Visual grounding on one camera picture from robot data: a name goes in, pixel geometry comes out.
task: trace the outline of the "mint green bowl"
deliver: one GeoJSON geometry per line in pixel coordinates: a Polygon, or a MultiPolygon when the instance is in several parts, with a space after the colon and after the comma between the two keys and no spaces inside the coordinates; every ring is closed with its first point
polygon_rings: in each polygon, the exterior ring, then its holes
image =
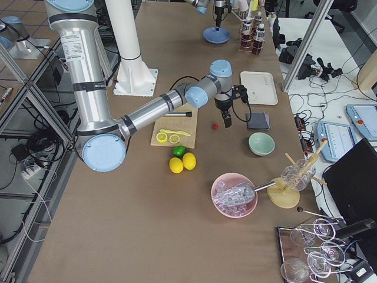
{"type": "Polygon", "coordinates": [[[254,133],[249,137],[250,150],[259,156],[270,154],[275,149],[272,137],[265,133],[254,133]]]}

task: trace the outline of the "cutting board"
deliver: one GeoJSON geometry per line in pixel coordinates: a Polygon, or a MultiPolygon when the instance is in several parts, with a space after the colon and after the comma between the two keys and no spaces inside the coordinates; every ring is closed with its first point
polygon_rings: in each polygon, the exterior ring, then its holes
{"type": "Polygon", "coordinates": [[[181,107],[175,109],[173,112],[188,112],[193,113],[192,117],[162,117],[156,120],[154,123],[153,134],[151,138],[151,146],[186,146],[189,149],[195,148],[196,138],[196,124],[198,120],[198,109],[186,103],[181,107]],[[156,140],[156,135],[160,129],[167,129],[173,131],[186,131],[191,134],[191,137],[179,135],[180,141],[176,144],[169,143],[169,140],[165,143],[159,143],[156,140]]]}

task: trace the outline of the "warning label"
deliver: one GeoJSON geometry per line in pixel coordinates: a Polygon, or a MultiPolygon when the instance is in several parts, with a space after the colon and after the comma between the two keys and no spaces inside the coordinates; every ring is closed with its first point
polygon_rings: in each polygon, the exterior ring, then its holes
{"type": "Polygon", "coordinates": [[[64,35],[61,44],[67,62],[85,60],[80,34],[64,35]]]}

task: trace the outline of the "computer monitor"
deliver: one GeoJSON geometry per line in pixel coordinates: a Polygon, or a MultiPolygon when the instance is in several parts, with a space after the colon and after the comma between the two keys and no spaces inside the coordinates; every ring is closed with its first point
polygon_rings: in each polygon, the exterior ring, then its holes
{"type": "MultiPolygon", "coordinates": [[[[323,174],[328,189],[347,225],[372,218],[377,222],[377,152],[362,139],[323,174]]],[[[377,271],[377,230],[355,236],[374,271],[377,271]]]]}

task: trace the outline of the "white table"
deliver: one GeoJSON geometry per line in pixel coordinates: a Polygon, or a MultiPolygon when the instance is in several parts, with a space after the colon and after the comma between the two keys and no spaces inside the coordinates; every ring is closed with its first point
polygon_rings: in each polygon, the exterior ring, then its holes
{"type": "MultiPolygon", "coordinates": [[[[279,18],[280,33],[285,34],[286,41],[295,41],[298,38],[303,38],[310,24],[310,21],[310,19],[279,18]]],[[[324,21],[322,23],[320,30],[312,41],[312,44],[310,45],[307,53],[313,56],[314,61],[316,61],[317,58],[320,57],[322,58],[325,65],[331,62],[334,69],[342,68],[343,73],[348,79],[356,81],[356,76],[359,71],[358,65],[353,60],[353,58],[351,58],[350,52],[346,48],[345,44],[343,43],[342,39],[340,38],[339,34],[336,32],[334,26],[330,21],[324,21]]],[[[280,63],[280,68],[283,74],[286,74],[288,72],[289,67],[290,65],[288,64],[280,63]]],[[[322,89],[318,85],[312,84],[312,86],[318,88],[310,87],[308,78],[306,78],[305,80],[298,80],[296,77],[289,89],[289,95],[291,98],[290,104],[293,113],[301,112],[304,109],[309,109],[312,111],[312,117],[321,118],[322,110],[324,110],[325,107],[320,107],[320,105],[322,103],[326,103],[326,99],[323,96],[317,96],[314,94],[310,94],[309,96],[307,95],[308,93],[323,94],[323,92],[328,93],[334,91],[334,93],[326,95],[327,101],[330,102],[328,103],[328,106],[324,112],[323,120],[340,124],[352,124],[348,115],[346,114],[345,106],[347,104],[373,104],[375,102],[371,100],[357,99],[366,97],[359,90],[354,90],[355,86],[347,78],[330,78],[329,82],[323,85],[322,91],[322,89]],[[333,100],[334,98],[339,98],[340,96],[343,97],[338,100],[333,100]]],[[[325,83],[325,81],[323,81],[319,77],[314,78],[312,81],[313,83],[319,85],[325,83]]],[[[370,98],[376,99],[376,96],[374,95],[372,90],[364,91],[364,93],[370,98]]],[[[308,131],[315,131],[316,123],[313,122],[316,121],[318,121],[318,119],[309,120],[310,124],[307,126],[308,131]]],[[[357,135],[357,140],[360,140],[362,136],[359,134],[357,129],[355,129],[355,132],[357,135]]],[[[314,148],[318,147],[318,144],[319,143],[316,141],[314,148]]],[[[317,168],[317,173],[315,176],[320,179],[322,177],[323,171],[329,165],[331,165],[331,163],[325,161],[321,156],[320,160],[318,160],[315,164],[317,168]]],[[[320,193],[320,184],[312,181],[312,186],[316,195],[320,193]]],[[[324,187],[324,192],[319,195],[316,200],[319,209],[323,209],[328,215],[341,217],[326,186],[324,187]]],[[[377,276],[371,276],[366,282],[377,282],[377,276]]]]}

